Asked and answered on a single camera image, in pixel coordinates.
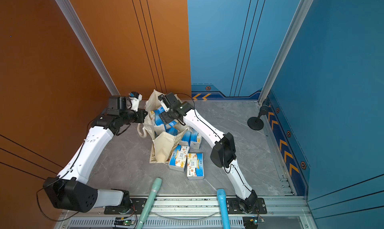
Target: black line stripe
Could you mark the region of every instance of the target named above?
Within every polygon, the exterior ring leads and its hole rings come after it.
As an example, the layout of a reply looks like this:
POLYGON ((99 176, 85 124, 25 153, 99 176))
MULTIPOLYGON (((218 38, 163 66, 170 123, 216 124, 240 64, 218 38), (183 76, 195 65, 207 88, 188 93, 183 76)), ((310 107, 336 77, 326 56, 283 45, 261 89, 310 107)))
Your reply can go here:
POLYGON ((7 140, 9 140, 9 141, 11 141, 11 142, 13 142, 13 143, 15 143, 15 144, 18 145, 18 146, 21 146, 22 148, 24 148, 24 149, 26 149, 26 150, 32 152, 33 154, 36 154, 36 155, 40 156, 41 158, 44 158, 44 159, 46 159, 47 161, 50 161, 50 162, 52 162, 53 164, 55 164, 55 165, 57 165, 57 166, 59 166, 59 167, 61 167, 61 168, 64 168, 63 166, 61 166, 61 165, 59 165, 59 164, 57 164, 57 163, 51 161, 50 159, 45 158, 44 156, 42 156, 42 155, 40 155, 40 154, 34 152, 33 150, 30 150, 30 149, 26 148, 25 146, 20 145, 19 143, 15 142, 15 141, 13 141, 13 140, 11 140, 11 139, 9 139, 8 137, 5 137, 5 136, 3 136, 3 135, 1 135, 1 134, 0 134, 0 136, 3 137, 3 138, 5 138, 5 139, 7 139, 7 140))
POLYGON ((18 168, 16 168, 16 167, 10 166, 10 165, 8 165, 8 164, 5 164, 5 163, 3 163, 3 162, 1 162, 1 161, 0 161, 0 163, 1 163, 1 164, 3 164, 3 165, 9 166, 9 167, 11 167, 11 168, 13 168, 13 169, 16 169, 16 170, 19 170, 19 171, 25 172, 26 174, 30 174, 30 175, 32 175, 32 176, 36 176, 35 174, 32 174, 32 173, 29 173, 29 172, 23 171, 22 169, 18 169, 18 168))
POLYGON ((256 15, 256 10, 257 10, 257 5, 258 5, 258 4, 259 4, 259 0, 257 0, 256 8, 255 8, 255 13, 253 14, 253 19, 252 19, 251 29, 249 30, 249 35, 248 35, 248 39, 247 39, 247 45, 245 46, 245 51, 244 51, 243 61, 241 62, 241 67, 240 67, 239 77, 237 78, 237 83, 236 83, 236 89, 235 89, 234 96, 236 95, 237 85, 239 84, 239 79, 240 79, 240 75, 241 75, 241 70, 242 70, 242 68, 243 68, 243 63, 244 63, 245 54, 247 53, 247 47, 248 47, 249 37, 251 36, 252 26, 253 26, 253 21, 255 20, 255 15, 256 15))
POLYGON ((135 14, 136 14, 137 24, 139 25, 141 38, 143 39, 144 49, 145 49, 145 52, 146 52, 146 54, 147 54, 149 67, 150 67, 151 72, 152 72, 153 82, 155 82, 155 87, 156 87, 156 91, 157 91, 158 89, 157 89, 157 85, 156 85, 155 76, 153 75, 153 71, 152 71, 152 67, 151 67, 151 62, 149 61, 149 56, 148 56, 148 52, 147 52, 147 47, 145 46, 143 33, 141 32, 141 26, 140 26, 140 23, 139 23, 139 18, 137 17, 136 8, 135 8, 135 3, 133 3, 133 0, 132 0, 132 4, 133 4, 133 9, 135 10, 135 14))
MULTIPOLYGON (((36 163, 33 163, 33 162, 31 162, 31 161, 29 161, 29 160, 27 160, 27 159, 25 159, 25 158, 23 158, 23 157, 21 157, 21 156, 18 156, 18 155, 16 155, 16 154, 13 154, 12 152, 7 151, 6 149, 3 149, 3 148, 0 147, 0 150, 3 150, 3 151, 5 151, 5 152, 8 152, 8 153, 11 154, 11 155, 17 156, 18 158, 23 159, 23 160, 25 160, 25 161, 27 161, 27 162, 29 162, 29 163, 32 163, 32 164, 34 164, 34 165, 36 165, 36 166, 38 166, 38 167, 41 167, 42 169, 46 169, 45 167, 42 167, 41 165, 38 165, 38 164, 36 164, 36 163)), ((46 170, 47 170, 47 171, 50 171, 50 172, 52 172, 52 173, 54 173, 54 174, 57 174, 56 172, 51 171, 50 169, 46 169, 46 170)))
POLYGON ((157 78, 159 79, 159 83, 160 83, 160 89, 161 89, 161 92, 163 92, 163 87, 161 86, 160 76, 159 76, 159 72, 158 72, 158 70, 157 70, 157 65, 156 65, 155 55, 154 55, 154 53, 153 53, 152 44, 151 44, 151 39, 149 38, 149 32, 148 32, 148 28, 147 28, 147 22, 145 21, 144 10, 143 10, 143 7, 142 7, 142 5, 141 5, 141 0, 139 0, 139 2, 140 2, 141 12, 142 12, 142 14, 143 14, 143 19, 144 19, 145 28, 146 28, 146 30, 147 30, 147 35, 148 35, 149 45, 150 45, 150 47, 151 47, 151 52, 152 52, 152 56, 153 56, 153 63, 155 63, 155 68, 156 68, 157 78))
POLYGON ((374 194, 377 194, 377 193, 382 193, 382 192, 384 192, 384 190, 382 190, 382 191, 378 191, 378 192, 375 192, 375 193, 370 193, 370 194, 367 194, 367 195, 364 195, 364 196, 358 196, 358 197, 356 197, 356 198, 348 199, 348 200, 341 201, 341 202, 338 202, 338 203, 333 203, 333 204, 330 204, 330 205, 326 205, 326 206, 318 207, 318 208, 315 208, 315 209, 311 209, 311 211, 313 211, 313 210, 317 210, 317 209, 320 209, 320 208, 324 208, 324 207, 327 207, 327 206, 333 206, 333 205, 336 205, 336 204, 339 204, 339 203, 344 203, 344 202, 346 202, 346 201, 351 201, 351 200, 354 200, 354 199, 363 198, 363 197, 366 197, 366 196, 371 196, 371 195, 374 195, 374 194))
POLYGON ((381 207, 384 207, 384 205, 383 206, 371 207, 371 208, 367 208, 367 209, 362 209, 362 210, 357 210, 357 211, 350 211, 350 212, 339 213, 339 214, 330 215, 330 216, 323 216, 323 217, 318 217, 318 218, 314 218, 314 219, 316 220, 316 219, 321 219, 321 218, 326 218, 326 217, 339 216, 339 215, 344 215, 344 214, 349 214, 349 213, 359 212, 359 211, 368 211, 368 210, 377 209, 377 208, 381 208, 381 207))
POLYGON ((238 63, 238 61, 239 61, 241 45, 242 45, 242 43, 243 43, 243 38, 244 38, 245 26, 247 25, 249 8, 251 7, 251 1, 252 1, 252 0, 249 0, 249 6, 248 6, 248 11, 247 11, 247 17, 245 18, 245 24, 244 24, 243 36, 241 37, 240 48, 239 48, 239 54, 237 55, 237 61, 236 61, 236 66, 235 66, 235 72, 233 73, 231 92, 229 92, 229 96, 231 96, 231 94, 232 94, 232 87, 233 87, 233 83, 234 83, 234 81, 235 81, 236 68, 237 68, 237 63, 238 63))
POLYGON ((251 57, 252 48, 253 48, 253 43, 255 42, 256 33, 257 33, 257 29, 259 28, 260 18, 262 17, 262 13, 263 13, 264 5, 265 5, 265 0, 264 0, 264 3, 263 3, 262 12, 260 13, 259 22, 257 23, 255 36, 253 37, 253 42, 252 42, 252 46, 251 46, 251 51, 249 52, 249 56, 248 56, 248 60, 247 60, 247 65, 245 66, 245 70, 244 70, 244 74, 243 74, 243 79, 242 79, 242 81, 241 81, 241 85, 240 85, 240 89, 239 89, 238 96, 240 95, 241 87, 243 86, 243 81, 244 81, 245 72, 247 71, 249 58, 251 57))
POLYGON ((160 70, 161 70, 161 74, 163 75, 164 87, 165 87, 165 89, 166 89, 166 93, 168 93, 168 91, 167 91, 167 86, 166 86, 166 81, 165 81, 165 79, 164 79, 163 68, 161 67, 161 60, 160 60, 159 49, 157 48, 157 42, 156 42, 156 36, 155 36, 155 30, 153 29, 153 23, 152 23, 151 11, 149 10, 148 0, 146 0, 146 1, 147 1, 147 7, 148 7, 149 18, 151 19, 151 25, 152 25, 153 37, 155 38, 155 44, 156 44, 156 50, 157 50, 157 56, 159 57, 160 70))
POLYGON ((316 198, 310 199, 310 200, 308 200, 308 201, 313 201, 313 200, 316 200, 316 199, 318 199, 318 198, 322 198, 322 197, 324 197, 324 196, 328 196, 329 194, 332 194, 332 193, 335 193, 335 192, 338 192, 338 191, 341 191, 341 190, 347 189, 347 188, 349 188, 349 187, 353 187, 353 186, 356 186, 356 185, 358 185, 358 184, 361 184, 361 183, 364 183, 364 182, 370 181, 370 180, 372 180, 372 179, 375 179, 375 178, 378 178, 378 177, 381 177, 381 176, 384 176, 384 174, 381 174, 381 175, 378 175, 378 176, 372 177, 372 178, 370 178, 370 179, 367 179, 367 180, 361 181, 361 182, 359 182, 359 183, 356 183, 356 184, 353 184, 353 185, 350 185, 350 186, 347 186, 347 187, 341 188, 341 189, 339 189, 339 190, 336 190, 336 191, 333 191, 333 192, 331 192, 331 193, 327 193, 327 194, 325 194, 325 195, 322 195, 322 196, 319 196, 319 197, 316 197, 316 198))

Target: orange wall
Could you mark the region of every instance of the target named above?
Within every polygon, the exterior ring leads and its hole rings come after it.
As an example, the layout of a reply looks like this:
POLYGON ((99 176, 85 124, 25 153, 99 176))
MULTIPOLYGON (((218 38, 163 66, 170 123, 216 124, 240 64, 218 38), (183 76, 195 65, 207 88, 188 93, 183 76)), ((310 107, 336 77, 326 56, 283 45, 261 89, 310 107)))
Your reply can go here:
POLYGON ((70 1, 121 95, 191 94, 187 0, 70 1))
MULTIPOLYGON (((65 165, 109 92, 55 0, 2 0, 0 15, 0 134, 65 165)), ((0 148, 60 170, 3 138, 0 148)), ((42 178, 55 176, 1 150, 0 161, 42 178)), ((2 164, 0 169, 0 227, 52 228, 36 204, 44 180, 2 164)), ((44 192, 40 201, 57 218, 60 210, 44 192)))

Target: black stand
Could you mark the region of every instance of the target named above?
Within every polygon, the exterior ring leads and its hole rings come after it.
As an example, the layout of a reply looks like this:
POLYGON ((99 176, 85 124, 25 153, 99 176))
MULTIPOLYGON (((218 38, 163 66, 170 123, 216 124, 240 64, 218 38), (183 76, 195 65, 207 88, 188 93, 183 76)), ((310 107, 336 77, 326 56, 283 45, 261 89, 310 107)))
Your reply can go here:
POLYGON ((268 112, 268 106, 264 105, 260 107, 259 115, 257 117, 251 117, 248 119, 247 124, 249 128, 255 131, 259 131, 264 127, 264 122, 260 119, 262 115, 266 115, 268 112))

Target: blue and white tissue pack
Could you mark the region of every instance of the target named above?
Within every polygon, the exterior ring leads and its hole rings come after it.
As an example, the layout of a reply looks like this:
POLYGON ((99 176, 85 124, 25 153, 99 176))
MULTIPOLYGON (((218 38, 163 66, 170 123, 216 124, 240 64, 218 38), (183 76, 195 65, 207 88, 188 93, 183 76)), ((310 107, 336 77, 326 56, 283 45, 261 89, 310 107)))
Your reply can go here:
POLYGON ((157 110, 151 111, 149 117, 152 121, 156 136, 160 135, 162 132, 167 132, 173 136, 179 134, 179 131, 176 130, 173 126, 177 124, 176 121, 171 121, 169 124, 164 124, 160 118, 160 114, 164 112, 164 108, 161 106, 157 110))
POLYGON ((188 153, 187 178, 189 180, 204 179, 203 153, 188 153))
POLYGON ((201 144, 201 135, 197 131, 195 131, 195 129, 192 129, 189 147, 192 150, 199 150, 200 144, 201 144))
POLYGON ((184 171, 185 164, 187 163, 188 151, 189 146, 178 145, 170 157, 169 168, 177 171, 184 171))
POLYGON ((181 138, 181 141, 179 142, 179 145, 189 146, 190 139, 191 139, 191 131, 187 130, 185 132, 183 138, 181 138))

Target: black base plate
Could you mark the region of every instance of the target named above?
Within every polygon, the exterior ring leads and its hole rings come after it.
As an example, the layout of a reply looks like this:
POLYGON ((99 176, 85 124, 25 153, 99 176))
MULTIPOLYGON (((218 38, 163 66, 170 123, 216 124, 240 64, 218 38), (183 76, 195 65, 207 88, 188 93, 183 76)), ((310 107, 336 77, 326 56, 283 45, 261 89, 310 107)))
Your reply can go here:
POLYGON ((259 131, 264 127, 264 122, 257 117, 251 117, 248 119, 247 124, 249 128, 255 131, 259 131))
MULTIPOLYGON (((132 205, 135 206, 135 212, 136 214, 141 214, 143 210, 143 206, 145 205, 147 199, 146 198, 131 198, 132 200, 132 205)), ((117 206, 106 206, 104 210, 105 215, 115 215, 119 214, 119 211, 121 211, 120 207, 117 206)))
MULTIPOLYGON (((136 214, 141 214, 143 210, 143 206, 145 205, 147 199, 146 198, 131 198, 132 204, 135 206, 135 212, 136 214)), ((237 198, 227 198, 227 204, 228 207, 228 214, 242 214, 243 212, 240 210, 239 202, 237 198)), ((257 214, 257 211, 259 211, 259 214, 266 214, 266 206, 265 201, 263 198, 257 198, 255 203, 255 209, 251 212, 251 214, 257 214)), ((115 206, 107 206, 105 207, 104 214, 105 215, 116 215, 119 214, 120 208, 115 206)))
MULTIPOLYGON (((239 202, 238 202, 237 198, 227 198, 227 204, 229 205, 228 214, 242 214, 243 213, 240 210, 239 202)), ((267 213, 265 201, 263 198, 257 198, 256 199, 255 209, 250 214, 257 214, 257 210, 259 211, 259 214, 266 214, 267 213)))

